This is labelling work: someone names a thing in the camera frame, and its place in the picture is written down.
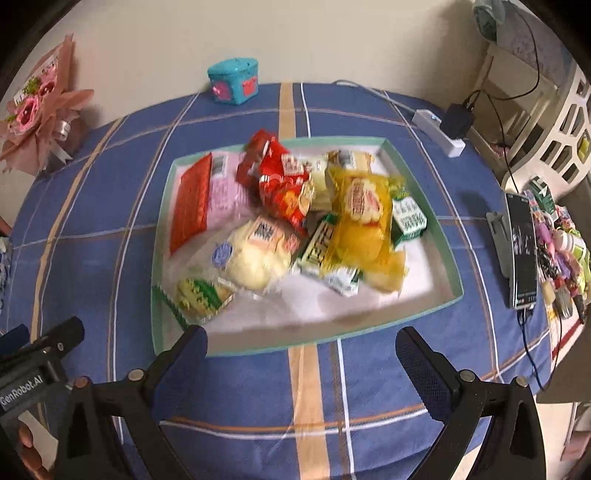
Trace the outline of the person's left hand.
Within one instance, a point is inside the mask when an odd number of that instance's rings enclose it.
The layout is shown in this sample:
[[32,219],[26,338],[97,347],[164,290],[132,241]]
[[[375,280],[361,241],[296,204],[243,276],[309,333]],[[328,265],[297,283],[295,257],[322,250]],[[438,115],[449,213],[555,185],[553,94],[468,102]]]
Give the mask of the person's left hand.
[[34,447],[33,434],[23,422],[19,422],[18,438],[21,445],[19,457],[27,470],[37,480],[52,480],[54,475],[43,466],[42,458]]

